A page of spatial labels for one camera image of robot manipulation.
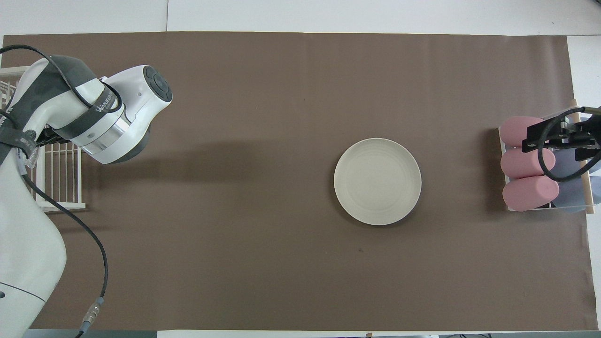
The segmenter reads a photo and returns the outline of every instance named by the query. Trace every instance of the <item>rolled pink towel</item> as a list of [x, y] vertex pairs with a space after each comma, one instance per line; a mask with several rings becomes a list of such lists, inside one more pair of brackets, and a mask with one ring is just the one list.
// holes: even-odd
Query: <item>rolled pink towel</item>
[[521, 147], [522, 140], [526, 138], [527, 128], [542, 121], [542, 118], [531, 116], [510, 117], [499, 128], [501, 141], [509, 147]]
[[535, 176], [509, 182], [503, 188], [503, 199], [511, 209], [526, 211], [549, 203], [559, 193], [556, 181], [547, 176]]
[[[555, 165], [555, 155], [549, 149], [543, 149], [543, 160], [549, 170]], [[538, 163], [538, 152], [533, 150], [523, 153], [522, 148], [506, 151], [501, 157], [501, 169], [505, 175], [512, 179], [543, 174], [543, 170]]]

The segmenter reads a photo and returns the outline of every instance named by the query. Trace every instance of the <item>white plate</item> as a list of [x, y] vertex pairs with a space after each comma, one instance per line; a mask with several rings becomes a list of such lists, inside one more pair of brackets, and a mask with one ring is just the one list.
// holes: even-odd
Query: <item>white plate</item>
[[342, 207], [374, 226], [394, 223], [415, 207], [421, 173], [400, 144], [368, 138], [348, 148], [334, 171], [334, 190]]

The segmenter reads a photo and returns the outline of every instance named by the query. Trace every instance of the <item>black cable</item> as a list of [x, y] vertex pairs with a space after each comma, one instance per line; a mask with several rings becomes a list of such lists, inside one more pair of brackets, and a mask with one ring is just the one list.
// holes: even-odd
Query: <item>black cable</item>
[[10, 45], [10, 46], [6, 46], [4, 48], [0, 48], [0, 54], [2, 54], [4, 52], [12, 51], [14, 49], [27, 49], [29, 51], [36, 52], [36, 53], [40, 54], [41, 56], [43, 56], [46, 60], [48, 60], [48, 62], [51, 65], [54, 66], [54, 68], [56, 68], [57, 72], [61, 75], [61, 77], [63, 78], [63, 80], [67, 84], [67, 87], [69, 87], [69, 89], [71, 89], [71, 91], [73, 92], [73, 94], [75, 94], [75, 96], [77, 96], [77, 98], [81, 101], [81, 103], [83, 103], [88, 108], [92, 108], [92, 104], [90, 104], [89, 102], [87, 102], [81, 96], [81, 94], [79, 94], [79, 92], [77, 91], [77, 89], [75, 89], [75, 87], [73, 86], [73, 84], [71, 83], [71, 81], [69, 81], [69, 79], [67, 79], [67, 77], [65, 76], [65, 74], [63, 73], [63, 71], [61, 70], [61, 68], [58, 67], [58, 65], [56, 64], [56, 62], [54, 62], [54, 60], [50, 56], [46, 55], [44, 52], [38, 50], [37, 48], [32, 47], [32, 46], [28, 46], [28, 45]]
[[547, 175], [550, 179], [556, 182], [565, 182], [568, 180], [575, 179], [582, 174], [586, 173], [590, 168], [592, 168], [597, 162], [601, 161], [601, 152], [597, 153], [584, 167], [580, 168], [576, 172], [569, 174], [565, 177], [559, 177], [551, 173], [545, 164], [545, 160], [543, 159], [543, 148], [545, 147], [545, 142], [547, 141], [547, 136], [549, 136], [549, 132], [557, 123], [561, 121], [562, 118], [573, 114], [575, 112], [584, 112], [584, 107], [572, 108], [568, 111], [562, 112], [560, 115], [554, 117], [543, 129], [543, 132], [540, 134], [540, 138], [538, 139], [537, 151], [538, 151], [538, 163], [540, 164], [540, 168], [543, 170], [544, 174]]
[[15, 120], [14, 117], [12, 117], [9, 113], [5, 112], [3, 109], [0, 109], [0, 115], [6, 117], [9, 121], [11, 121], [13, 124], [13, 127], [15, 129], [18, 129], [18, 130], [23, 129], [23, 127], [21, 127], [21, 124], [19, 122], [17, 122], [17, 120]]
[[105, 248], [102, 246], [102, 243], [100, 242], [100, 240], [98, 239], [98, 237], [96, 236], [96, 234], [92, 231], [92, 229], [90, 229], [87, 225], [85, 225], [85, 223], [82, 220], [80, 220], [77, 216], [73, 215], [72, 212], [70, 212], [69, 210], [65, 209], [63, 206], [61, 206], [55, 200], [53, 200], [50, 196], [46, 195], [42, 190], [40, 190], [40, 188], [38, 188], [35, 185], [35, 183], [31, 181], [31, 179], [29, 178], [29, 176], [27, 176], [27, 174], [22, 175], [22, 177], [23, 177], [23, 180], [25, 181], [25, 183], [27, 183], [27, 185], [29, 185], [29, 187], [31, 187], [31, 189], [33, 189], [39, 196], [41, 196], [46, 201], [50, 202], [50, 204], [52, 204], [57, 209], [59, 209], [60, 211], [64, 212], [71, 219], [73, 219], [74, 221], [76, 221], [82, 228], [84, 228], [84, 230], [87, 233], [90, 234], [90, 236], [92, 236], [92, 238], [94, 239], [94, 241], [96, 242], [96, 244], [100, 248], [100, 252], [102, 253], [102, 262], [105, 265], [105, 279], [104, 279], [104, 282], [102, 283], [102, 290], [100, 291], [100, 296], [104, 298], [105, 292], [106, 292], [106, 284], [107, 284], [108, 278], [109, 278], [109, 268], [108, 268], [108, 262], [106, 260]]

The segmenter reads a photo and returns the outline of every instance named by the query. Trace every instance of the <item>white floor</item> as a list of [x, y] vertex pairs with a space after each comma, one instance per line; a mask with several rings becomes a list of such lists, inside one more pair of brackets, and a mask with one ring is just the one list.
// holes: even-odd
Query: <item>white floor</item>
[[[143, 31], [599, 35], [601, 5], [594, 0], [0, 0], [0, 44], [9, 34]], [[601, 36], [570, 36], [568, 43], [578, 104], [601, 106]], [[598, 212], [587, 223], [593, 280], [601, 295]], [[242, 335], [265, 336], [253, 332]], [[286, 332], [292, 332], [287, 337], [303, 332], [309, 335], [303, 337], [315, 337], [306, 331]], [[200, 336], [166, 331], [160, 337]]]

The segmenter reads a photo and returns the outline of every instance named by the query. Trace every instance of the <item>velcro strap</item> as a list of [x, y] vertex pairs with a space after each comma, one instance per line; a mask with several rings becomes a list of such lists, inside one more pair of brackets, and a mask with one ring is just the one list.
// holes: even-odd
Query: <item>velcro strap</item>
[[26, 133], [9, 127], [0, 127], [0, 143], [23, 150], [27, 158], [35, 150], [35, 140]]
[[105, 84], [105, 89], [90, 109], [71, 123], [60, 129], [55, 129], [54, 131], [65, 140], [70, 140], [83, 134], [111, 110], [116, 99], [116, 95]]

